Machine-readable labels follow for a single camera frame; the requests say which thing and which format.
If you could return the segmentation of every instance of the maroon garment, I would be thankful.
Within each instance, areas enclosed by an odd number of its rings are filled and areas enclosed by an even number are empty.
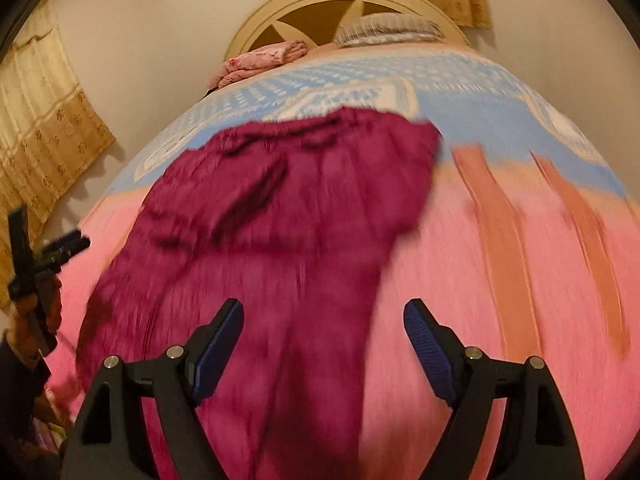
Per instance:
[[[155,357],[238,298],[244,331],[198,409],[229,478],[356,479],[380,272],[417,223],[439,139],[430,123],[342,108],[183,153],[95,288],[83,386],[106,355]],[[175,478],[157,413],[145,415],[161,478]]]

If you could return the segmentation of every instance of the blue gripper pad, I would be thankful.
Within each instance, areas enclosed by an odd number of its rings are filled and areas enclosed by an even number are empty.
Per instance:
[[[404,306],[404,330],[427,375],[433,393],[452,406],[458,398],[455,371],[434,334],[434,330],[440,330],[442,327],[429,312],[425,313],[425,310],[426,307],[421,301],[411,300],[407,303]],[[433,320],[433,327],[430,327],[425,319],[427,316]]]
[[[199,405],[213,395],[244,326],[244,307],[238,300],[227,300],[211,325],[218,325],[190,375],[191,399]]]

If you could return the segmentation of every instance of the bed sheet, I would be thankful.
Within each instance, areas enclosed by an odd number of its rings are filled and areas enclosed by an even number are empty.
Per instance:
[[[214,92],[168,126],[82,222],[93,245],[63,271],[68,344],[48,359],[53,394],[78,409],[74,345],[86,300],[167,165],[224,128],[344,105],[428,119],[444,138],[420,228],[396,247],[376,302],[366,478],[418,478],[446,424],[402,328],[403,305],[422,297],[465,344],[494,358],[545,358],[587,478],[602,480],[640,428],[640,207],[568,118],[499,65],[452,48],[335,52]],[[498,242],[509,250],[497,253]],[[488,470],[499,422],[495,410],[475,478]]]

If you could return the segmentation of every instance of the person's hand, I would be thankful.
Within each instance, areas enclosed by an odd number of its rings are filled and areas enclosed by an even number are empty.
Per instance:
[[[62,316],[60,316],[60,311],[62,310],[60,288],[62,283],[57,276],[54,276],[52,280],[54,294],[47,314],[47,328],[49,332],[56,335],[62,323]],[[35,294],[31,294],[12,304],[9,315],[9,329],[6,332],[6,340],[15,351],[27,359],[35,359],[40,349],[36,338],[31,333],[31,327],[26,317],[37,305],[38,297]]]

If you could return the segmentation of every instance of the blue patterned fabric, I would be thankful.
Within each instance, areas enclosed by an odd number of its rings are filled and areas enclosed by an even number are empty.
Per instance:
[[[214,92],[170,124],[111,184],[149,186],[188,148],[247,121],[318,116],[341,106],[430,120],[447,147],[479,142],[490,162],[548,156],[576,184],[625,191],[580,130],[537,92],[475,54],[424,48],[367,49],[273,70]]]

